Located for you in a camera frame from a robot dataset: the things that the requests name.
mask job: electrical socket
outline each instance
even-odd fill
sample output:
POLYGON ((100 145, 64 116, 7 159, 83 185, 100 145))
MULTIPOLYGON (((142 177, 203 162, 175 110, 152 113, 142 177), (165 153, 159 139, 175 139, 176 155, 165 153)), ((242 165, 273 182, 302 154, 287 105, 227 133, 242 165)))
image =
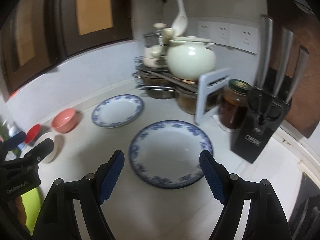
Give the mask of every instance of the electrical socket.
POLYGON ((210 31, 211 31, 211 22, 198 22, 199 38, 211 39, 210 31))
POLYGON ((230 45, 230 23, 211 22, 211 40, 216 44, 230 45))
POLYGON ((257 54, 259 30, 254 27, 230 24, 230 46, 257 54))

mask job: yellow cloth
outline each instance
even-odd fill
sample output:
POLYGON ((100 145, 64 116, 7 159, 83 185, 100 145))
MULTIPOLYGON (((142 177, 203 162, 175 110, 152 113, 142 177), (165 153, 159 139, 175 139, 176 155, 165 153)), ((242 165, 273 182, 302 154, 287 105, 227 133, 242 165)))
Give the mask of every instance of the yellow cloth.
POLYGON ((26 226, 32 235, 42 205, 40 192, 38 188, 34 188, 21 195, 21 197, 27 214, 26 226))

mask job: wooden cutting board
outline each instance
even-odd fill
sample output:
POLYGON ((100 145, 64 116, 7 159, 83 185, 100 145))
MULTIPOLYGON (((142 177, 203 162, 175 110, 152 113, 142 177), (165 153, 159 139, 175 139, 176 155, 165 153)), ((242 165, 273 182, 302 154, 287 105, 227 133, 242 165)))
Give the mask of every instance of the wooden cutting board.
POLYGON ((281 28, 294 33, 286 75, 291 77, 298 59, 299 46, 309 51, 305 73, 293 95, 292 106, 285 120, 309 138, 320 120, 320 22, 308 9, 293 0, 267 0, 268 15, 274 20, 269 66, 278 69, 281 54, 281 28))

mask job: black clamp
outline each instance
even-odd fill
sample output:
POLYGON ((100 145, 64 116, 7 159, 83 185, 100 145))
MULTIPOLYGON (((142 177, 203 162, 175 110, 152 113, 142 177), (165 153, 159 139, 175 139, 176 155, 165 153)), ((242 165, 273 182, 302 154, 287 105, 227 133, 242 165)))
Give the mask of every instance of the black clamp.
POLYGON ((56 179, 42 205, 33 240, 81 240, 73 200, 80 200, 84 221, 91 240, 114 240, 100 205, 110 198, 124 166, 124 154, 117 150, 108 163, 79 181, 56 179))
POLYGON ((6 203, 18 196, 36 188, 41 180, 38 175, 38 163, 53 151, 54 143, 47 138, 31 149, 23 158, 4 161, 8 151, 19 145, 25 139, 25 133, 20 132, 0 144, 0 200, 6 203))
POLYGON ((209 240, 234 239, 244 200, 251 200, 251 204, 243 240, 291 240, 286 216, 267 179, 256 183, 229 174, 207 150, 200 154, 199 160, 215 199, 224 205, 209 240))
POLYGON ((38 163, 52 152, 54 146, 47 138, 23 158, 4 161, 8 151, 22 143, 25 137, 26 134, 20 132, 0 144, 0 223, 10 239, 31 239, 28 229, 17 219, 14 199, 41 184, 38 163))

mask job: plate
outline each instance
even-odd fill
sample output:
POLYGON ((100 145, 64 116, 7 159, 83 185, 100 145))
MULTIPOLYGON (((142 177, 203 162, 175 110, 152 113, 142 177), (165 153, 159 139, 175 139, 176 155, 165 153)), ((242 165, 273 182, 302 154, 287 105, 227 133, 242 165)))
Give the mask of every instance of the plate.
POLYGON ((92 121, 101 127, 119 127, 137 119, 144 102, 135 95, 119 95, 101 102, 92 112, 92 121))
POLYGON ((137 176, 160 188, 190 186, 203 177, 199 156, 213 154, 208 136, 191 123, 167 120, 142 129, 129 147, 129 163, 137 176))

